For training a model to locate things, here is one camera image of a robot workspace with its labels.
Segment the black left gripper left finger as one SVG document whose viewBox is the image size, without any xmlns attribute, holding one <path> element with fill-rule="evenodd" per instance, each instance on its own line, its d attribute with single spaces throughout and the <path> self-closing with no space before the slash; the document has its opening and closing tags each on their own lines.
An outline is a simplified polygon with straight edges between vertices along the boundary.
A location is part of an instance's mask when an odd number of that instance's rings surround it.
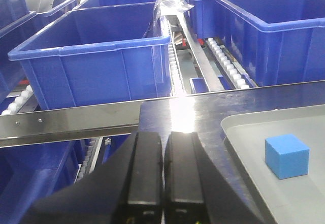
<svg viewBox="0 0 325 224">
<path fill-rule="evenodd" d="M 35 201 L 21 223 L 160 223 L 162 171 L 158 133 L 131 133 L 92 173 Z"/>
</svg>

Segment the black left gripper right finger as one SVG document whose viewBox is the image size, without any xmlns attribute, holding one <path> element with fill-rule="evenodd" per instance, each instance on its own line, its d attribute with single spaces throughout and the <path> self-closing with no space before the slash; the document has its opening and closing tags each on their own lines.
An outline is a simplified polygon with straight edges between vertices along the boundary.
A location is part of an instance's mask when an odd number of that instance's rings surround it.
<svg viewBox="0 0 325 224">
<path fill-rule="evenodd" d="M 213 161 L 197 133 L 171 132 L 165 150 L 166 223 L 273 223 L 234 164 Z"/>
</svg>

